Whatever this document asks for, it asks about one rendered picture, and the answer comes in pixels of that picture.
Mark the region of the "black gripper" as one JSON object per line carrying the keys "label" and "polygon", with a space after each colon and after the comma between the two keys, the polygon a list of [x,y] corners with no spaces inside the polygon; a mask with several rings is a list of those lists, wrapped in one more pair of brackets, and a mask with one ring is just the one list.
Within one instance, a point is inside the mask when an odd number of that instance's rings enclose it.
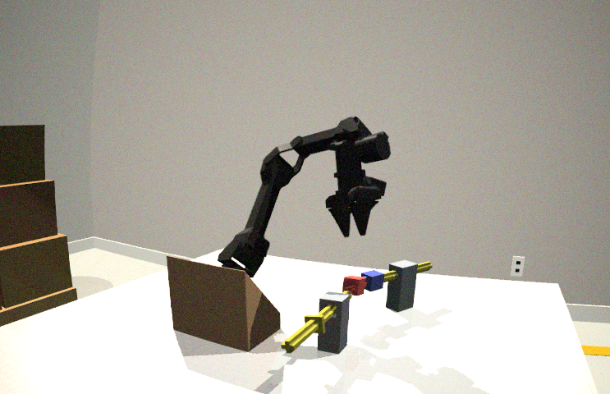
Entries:
{"label": "black gripper", "polygon": [[377,186],[362,186],[362,174],[365,169],[357,164],[337,167],[338,190],[325,200],[344,237],[349,236],[351,214],[360,235],[366,234],[370,212],[381,199]]}

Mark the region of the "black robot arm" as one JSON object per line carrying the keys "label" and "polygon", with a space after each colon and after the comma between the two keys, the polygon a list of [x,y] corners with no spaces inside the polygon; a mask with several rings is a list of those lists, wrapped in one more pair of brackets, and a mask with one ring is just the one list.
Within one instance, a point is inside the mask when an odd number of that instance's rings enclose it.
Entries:
{"label": "black robot arm", "polygon": [[[294,167],[280,155],[292,149],[299,154]],[[301,170],[310,154],[324,150],[335,151],[337,167],[351,164],[361,166],[361,163],[381,161],[391,155],[385,131],[372,134],[356,116],[341,120],[333,129],[297,136],[290,143],[277,146],[261,165],[259,173],[262,184],[245,229],[236,234],[218,255],[222,267],[245,271],[249,277],[255,276],[264,258],[267,258],[270,245],[264,233],[280,189]]]}

